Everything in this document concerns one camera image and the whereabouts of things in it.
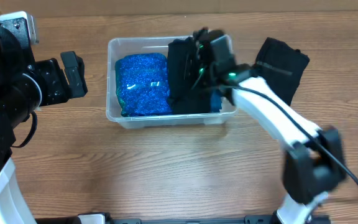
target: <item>screw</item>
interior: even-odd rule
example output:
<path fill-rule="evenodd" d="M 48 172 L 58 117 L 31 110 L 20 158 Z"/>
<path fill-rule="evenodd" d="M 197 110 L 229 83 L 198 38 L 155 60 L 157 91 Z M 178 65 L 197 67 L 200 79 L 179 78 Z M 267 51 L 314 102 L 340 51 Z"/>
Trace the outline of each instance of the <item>screw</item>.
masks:
<path fill-rule="evenodd" d="M 16 29 L 20 28 L 20 24 L 19 24 L 17 21 L 14 21 L 14 22 L 13 22 L 13 26 L 14 26 Z"/>

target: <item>clear plastic container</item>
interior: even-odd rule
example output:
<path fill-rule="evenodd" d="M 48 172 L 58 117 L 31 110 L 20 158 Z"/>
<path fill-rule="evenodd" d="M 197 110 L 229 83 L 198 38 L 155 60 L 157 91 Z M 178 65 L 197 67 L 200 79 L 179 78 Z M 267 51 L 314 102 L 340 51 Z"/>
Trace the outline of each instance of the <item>clear plastic container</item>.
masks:
<path fill-rule="evenodd" d="M 116 62 L 132 54 L 161 53 L 167 56 L 169 43 L 175 39 L 185 39 L 187 37 L 134 37 L 110 40 L 108 46 L 106 97 L 106 116 L 110 121 L 117 122 L 127 129 L 177 124 L 223 124 L 237 113 L 237 108 L 232 106 L 227 99 L 223 98 L 222 109 L 219 113 L 139 116 L 130 118 L 121 116 L 121 107 L 116 95 L 116 71 L 114 67 Z"/>

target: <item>blue glitter bag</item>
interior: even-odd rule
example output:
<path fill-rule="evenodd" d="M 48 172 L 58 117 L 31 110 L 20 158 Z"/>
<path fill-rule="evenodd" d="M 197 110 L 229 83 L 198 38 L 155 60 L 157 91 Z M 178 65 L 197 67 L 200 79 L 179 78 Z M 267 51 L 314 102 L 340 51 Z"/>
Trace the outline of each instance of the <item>blue glitter bag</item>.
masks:
<path fill-rule="evenodd" d="M 167 58 L 158 53 L 129 55 L 115 64 L 121 116 L 171 114 Z"/>

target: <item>black cloth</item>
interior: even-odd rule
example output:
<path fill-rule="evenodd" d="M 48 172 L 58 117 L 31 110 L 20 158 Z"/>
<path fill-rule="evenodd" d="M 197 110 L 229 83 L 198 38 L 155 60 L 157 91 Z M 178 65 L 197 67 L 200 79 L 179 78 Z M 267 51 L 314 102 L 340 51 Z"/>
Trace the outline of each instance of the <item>black cloth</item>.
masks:
<path fill-rule="evenodd" d="M 256 67 L 272 91 L 291 105 L 293 95 L 310 59 L 300 50 L 268 37 L 256 57 Z"/>
<path fill-rule="evenodd" d="M 198 86 L 191 89 L 199 76 L 196 51 L 190 37 L 168 44 L 168 104 L 173 114 L 211 112 L 211 92 L 202 91 Z"/>

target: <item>black wire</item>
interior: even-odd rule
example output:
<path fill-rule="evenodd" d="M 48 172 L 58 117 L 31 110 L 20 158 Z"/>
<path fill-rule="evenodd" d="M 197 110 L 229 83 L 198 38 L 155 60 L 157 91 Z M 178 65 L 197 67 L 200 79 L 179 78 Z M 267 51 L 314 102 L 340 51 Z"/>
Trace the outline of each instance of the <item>black wire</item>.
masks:
<path fill-rule="evenodd" d="M 275 105 L 294 125 L 296 128 L 298 128 L 310 141 L 311 143 L 313 143 L 313 145 L 315 147 L 317 147 L 320 151 L 324 152 L 328 157 L 330 157 L 344 172 L 346 172 L 349 177 L 351 177 L 351 179 L 357 184 L 358 186 L 358 178 L 352 173 L 352 171 L 349 170 L 349 168 L 347 168 L 341 161 L 339 161 L 338 159 L 335 158 L 334 155 L 332 155 L 324 146 L 320 145 L 316 139 L 311 136 L 305 129 L 302 128 L 302 126 L 300 126 L 300 124 L 298 124 L 286 111 L 284 108 L 282 108 L 276 101 L 274 101 L 273 99 L 271 99 L 270 97 L 268 97 L 267 95 L 256 91 L 256 90 L 252 90 L 250 88 L 244 88 L 241 86 L 226 86 L 226 85 L 221 85 L 221 87 L 223 88 L 231 88 L 231 89 L 237 89 L 237 90 L 244 90 L 253 94 L 256 94 L 262 98 L 265 98 L 266 100 L 268 100 L 269 102 L 271 102 L 273 105 Z"/>
<path fill-rule="evenodd" d="M 14 148 L 24 147 L 25 145 L 27 145 L 30 142 L 30 140 L 34 136 L 35 131 L 37 130 L 38 119 L 37 119 L 37 114 L 34 111 L 31 112 L 31 116 L 32 116 L 32 124 L 31 124 L 30 133 L 27 135 L 27 137 L 25 138 L 25 140 L 23 141 L 22 144 L 20 144 L 18 146 L 11 146 L 11 147 L 14 147 Z"/>

